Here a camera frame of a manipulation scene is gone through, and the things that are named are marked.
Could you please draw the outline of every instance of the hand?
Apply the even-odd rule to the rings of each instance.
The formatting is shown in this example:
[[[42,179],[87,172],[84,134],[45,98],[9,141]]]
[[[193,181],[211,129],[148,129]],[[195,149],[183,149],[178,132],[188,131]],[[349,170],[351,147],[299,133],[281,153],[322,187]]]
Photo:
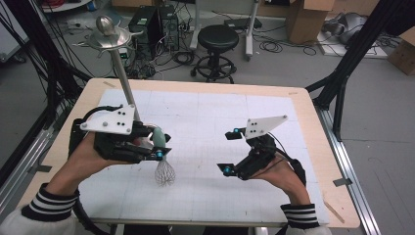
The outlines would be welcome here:
[[[55,174],[46,191],[69,196],[83,180],[110,165],[127,165],[122,161],[105,160],[94,150],[95,133],[89,132],[73,151],[68,161]]]
[[[310,204],[305,186],[280,154],[276,154],[275,159],[268,166],[255,173],[252,179],[263,179],[282,189],[290,198],[292,205]]]

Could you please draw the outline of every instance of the person's left hand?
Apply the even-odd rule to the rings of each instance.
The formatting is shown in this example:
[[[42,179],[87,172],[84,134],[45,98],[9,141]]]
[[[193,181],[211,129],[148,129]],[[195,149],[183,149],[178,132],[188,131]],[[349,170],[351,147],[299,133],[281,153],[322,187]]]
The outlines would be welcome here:
[[[94,149],[95,133],[89,132],[73,151],[68,161],[54,175],[46,191],[55,195],[72,195],[80,182],[110,165],[126,162],[105,160]]]

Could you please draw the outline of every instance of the metal pole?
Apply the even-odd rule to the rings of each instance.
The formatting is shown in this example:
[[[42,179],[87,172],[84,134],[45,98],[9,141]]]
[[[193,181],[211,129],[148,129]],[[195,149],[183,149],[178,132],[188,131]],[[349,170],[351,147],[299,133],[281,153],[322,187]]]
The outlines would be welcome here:
[[[200,1],[196,0],[195,1],[195,30],[193,31],[193,36],[192,36],[192,41],[190,42],[190,50],[196,50],[196,48],[198,47],[198,35],[199,32],[201,31],[201,24],[200,24],[200,14],[201,14],[201,9],[200,9]]]
[[[118,74],[119,81],[121,82],[122,90],[124,91],[125,98],[127,99],[128,105],[134,105],[135,113],[134,119],[140,121],[140,116],[138,115],[138,108],[134,101],[134,96],[131,92],[131,87],[128,83],[127,74],[125,74],[124,67],[122,66],[121,58],[117,50],[110,51],[111,57],[115,65],[116,73]]]
[[[258,4],[259,4],[259,0],[254,0],[254,4],[253,4],[253,8],[252,8],[252,12],[251,12],[251,20],[250,20],[250,27],[248,28],[248,32],[247,32],[247,44],[246,46],[246,55],[247,55],[247,60],[249,61],[251,59],[251,56],[254,54],[253,53],[253,30],[254,30],[254,22],[255,22],[255,18],[256,18],[256,11],[258,9]]]

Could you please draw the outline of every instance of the black and white striped sleeve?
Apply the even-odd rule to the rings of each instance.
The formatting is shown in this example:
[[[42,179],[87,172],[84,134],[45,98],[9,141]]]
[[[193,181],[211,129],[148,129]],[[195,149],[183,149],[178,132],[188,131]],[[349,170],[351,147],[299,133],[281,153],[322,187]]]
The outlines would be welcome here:
[[[73,196],[53,195],[46,192],[46,185],[43,184],[31,203],[22,208],[22,215],[44,222],[56,222],[69,218],[78,194]]]
[[[301,206],[287,204],[281,206],[281,210],[284,212],[288,224],[293,228],[309,229],[320,226],[314,204]]]

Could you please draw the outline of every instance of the stool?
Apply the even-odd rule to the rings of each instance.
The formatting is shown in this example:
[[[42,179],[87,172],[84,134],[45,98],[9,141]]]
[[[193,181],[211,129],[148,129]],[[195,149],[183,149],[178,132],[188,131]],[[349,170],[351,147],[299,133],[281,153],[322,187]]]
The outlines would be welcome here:
[[[198,71],[207,79],[207,82],[228,77],[230,83],[234,84],[231,74],[236,71],[236,67],[229,59],[220,56],[220,54],[238,45],[238,33],[224,24],[210,25],[201,29],[198,41],[207,49],[208,56],[201,58],[190,74],[196,76],[196,71]]]

